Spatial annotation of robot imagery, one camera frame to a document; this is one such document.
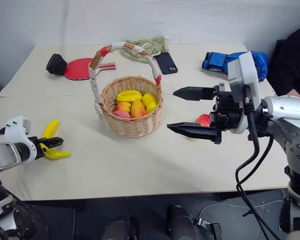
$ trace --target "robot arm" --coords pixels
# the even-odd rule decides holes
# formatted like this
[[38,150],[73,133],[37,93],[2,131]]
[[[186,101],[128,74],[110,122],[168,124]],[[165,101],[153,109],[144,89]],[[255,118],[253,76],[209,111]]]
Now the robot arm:
[[[0,130],[0,135],[4,134],[6,139],[6,142],[0,143],[0,172],[44,157],[46,149],[41,148],[41,144],[47,148],[54,148],[63,143],[60,137],[41,139],[36,136],[27,137],[29,132],[30,121],[23,116],[9,119]],[[36,234],[33,220],[38,218],[38,215],[15,198],[0,181],[0,229],[4,234],[9,230],[14,234],[17,232],[22,239],[30,239]]]
[[288,191],[291,204],[285,229],[286,232],[300,232],[300,98],[267,96],[260,99],[257,71],[250,52],[228,63],[228,79],[231,92],[224,91],[223,84],[219,84],[213,88],[184,87],[173,93],[195,101],[216,96],[210,113],[210,127],[191,122],[168,124],[167,127],[190,138],[209,139],[220,144],[222,131],[241,134],[250,129],[247,115],[253,113],[253,128],[257,136],[273,136],[287,155],[285,173],[290,177]]

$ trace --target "gray floor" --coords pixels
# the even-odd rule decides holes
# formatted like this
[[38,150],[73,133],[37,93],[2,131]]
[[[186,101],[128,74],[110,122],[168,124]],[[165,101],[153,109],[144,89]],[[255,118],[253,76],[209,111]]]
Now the gray floor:
[[[257,211],[270,227],[284,239],[285,233],[279,230],[279,215],[286,189],[269,190],[249,195]],[[168,240],[166,236],[166,211],[170,205],[181,205],[196,220],[201,217],[211,223],[220,223],[224,240],[263,240],[265,239],[253,215],[242,217],[248,209],[240,197],[219,201],[218,194],[170,194],[97,198],[84,201],[84,209],[75,213],[74,239],[100,239],[104,227],[111,219],[128,214],[139,222],[141,240]],[[73,239],[74,210],[62,207],[37,207],[46,217],[53,240]],[[198,228],[201,240],[213,240],[204,229]]]

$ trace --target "dark clothing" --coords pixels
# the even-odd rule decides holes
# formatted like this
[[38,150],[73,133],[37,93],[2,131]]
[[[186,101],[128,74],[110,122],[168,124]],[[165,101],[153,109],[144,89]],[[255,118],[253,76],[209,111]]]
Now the dark clothing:
[[292,89],[300,94],[300,29],[284,41],[266,78],[278,96]]

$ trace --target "basket handle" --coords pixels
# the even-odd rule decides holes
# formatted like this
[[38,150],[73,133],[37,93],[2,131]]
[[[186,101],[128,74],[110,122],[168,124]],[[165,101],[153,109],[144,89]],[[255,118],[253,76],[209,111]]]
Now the basket handle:
[[102,104],[103,99],[99,93],[97,80],[96,80],[96,69],[100,66],[101,61],[103,57],[105,57],[108,53],[112,53],[113,51],[119,50],[119,49],[126,49],[131,50],[133,52],[139,53],[141,56],[143,56],[148,63],[150,64],[152,68],[152,75],[155,80],[156,86],[159,90],[161,90],[161,74],[160,71],[155,66],[155,63],[152,59],[152,57],[147,53],[146,50],[144,50],[141,46],[133,45],[127,42],[115,42],[111,45],[104,46],[99,51],[96,52],[95,56],[91,60],[89,64],[89,78],[91,83],[91,89],[93,91],[93,95],[95,98],[95,103]]

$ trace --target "smartphone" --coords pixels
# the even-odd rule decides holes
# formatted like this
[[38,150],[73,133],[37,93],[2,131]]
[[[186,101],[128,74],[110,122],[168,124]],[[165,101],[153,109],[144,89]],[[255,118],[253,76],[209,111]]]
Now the smartphone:
[[168,52],[163,52],[160,55],[155,56],[155,59],[163,74],[174,74],[178,72],[178,68]]

